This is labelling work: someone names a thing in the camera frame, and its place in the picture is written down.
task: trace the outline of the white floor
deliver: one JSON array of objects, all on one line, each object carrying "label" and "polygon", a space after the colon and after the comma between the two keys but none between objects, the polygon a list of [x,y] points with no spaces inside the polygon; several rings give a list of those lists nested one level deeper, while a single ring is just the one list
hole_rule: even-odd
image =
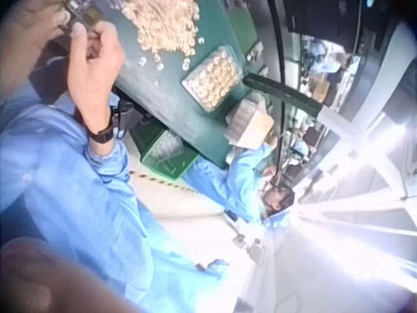
[{"label": "white floor", "polygon": [[[124,142],[130,154],[130,169],[136,173],[131,175],[131,185],[166,232],[182,245],[195,264],[206,266],[215,259],[230,264],[229,279],[216,298],[207,303],[204,312],[232,313],[254,262],[232,242],[237,233],[227,223],[223,207],[202,194],[160,184],[159,179],[167,180],[140,163],[139,152],[129,135]],[[150,181],[148,177],[138,177],[140,174],[159,179]],[[186,186],[181,180],[171,183]]]}]

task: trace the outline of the yellow and black warning tape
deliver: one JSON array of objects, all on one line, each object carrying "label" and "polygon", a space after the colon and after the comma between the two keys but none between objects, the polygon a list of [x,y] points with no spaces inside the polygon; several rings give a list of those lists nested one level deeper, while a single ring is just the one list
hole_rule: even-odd
[{"label": "yellow and black warning tape", "polygon": [[199,194],[200,193],[200,192],[198,192],[195,189],[188,188],[188,187],[184,187],[184,186],[180,186],[180,185],[177,185],[177,184],[174,184],[174,183],[170,183],[170,182],[167,182],[167,181],[163,181],[163,180],[161,180],[159,178],[152,177],[152,176],[149,176],[149,175],[146,175],[146,174],[140,174],[140,173],[138,173],[136,171],[129,171],[129,174],[130,175],[134,175],[135,177],[138,177],[138,178],[146,179],[148,181],[153,181],[154,183],[157,183],[157,184],[161,184],[161,185],[165,185],[165,186],[170,186],[170,187],[175,188],[175,189],[178,189],[178,190],[192,192],[194,194]]}]

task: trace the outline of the wrist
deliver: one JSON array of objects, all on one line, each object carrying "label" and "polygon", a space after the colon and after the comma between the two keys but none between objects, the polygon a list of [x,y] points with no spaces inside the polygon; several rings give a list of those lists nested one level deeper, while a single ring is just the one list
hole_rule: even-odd
[{"label": "wrist", "polygon": [[111,110],[108,105],[106,105],[106,107],[101,110],[91,112],[88,117],[83,115],[85,126],[91,133],[96,135],[109,126],[110,118]]}]

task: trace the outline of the hand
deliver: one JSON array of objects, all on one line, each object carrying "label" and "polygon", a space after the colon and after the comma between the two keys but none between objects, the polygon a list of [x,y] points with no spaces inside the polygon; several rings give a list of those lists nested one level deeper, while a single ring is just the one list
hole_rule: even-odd
[{"label": "hand", "polygon": [[109,96],[124,63],[124,52],[116,27],[98,22],[87,34],[81,23],[71,33],[68,90],[85,126],[95,134],[109,125]]},{"label": "hand", "polygon": [[269,136],[267,136],[265,141],[267,144],[269,144],[272,147],[272,149],[275,149],[276,146],[278,145],[278,137],[273,134],[270,134]]},{"label": "hand", "polygon": [[60,0],[26,0],[12,8],[1,25],[1,96],[15,91],[29,76],[48,40],[63,32],[69,13]]}]

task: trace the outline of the green bin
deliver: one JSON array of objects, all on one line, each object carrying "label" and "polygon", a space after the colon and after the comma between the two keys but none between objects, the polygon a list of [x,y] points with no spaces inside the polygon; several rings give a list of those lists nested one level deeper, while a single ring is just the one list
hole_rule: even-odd
[{"label": "green bin", "polygon": [[154,173],[175,180],[193,164],[199,153],[183,143],[184,149],[179,154],[164,161],[156,160],[152,156],[152,148],[158,144],[164,132],[168,132],[166,126],[153,119],[145,124],[138,123],[130,130],[130,135],[141,154],[141,163]]}]

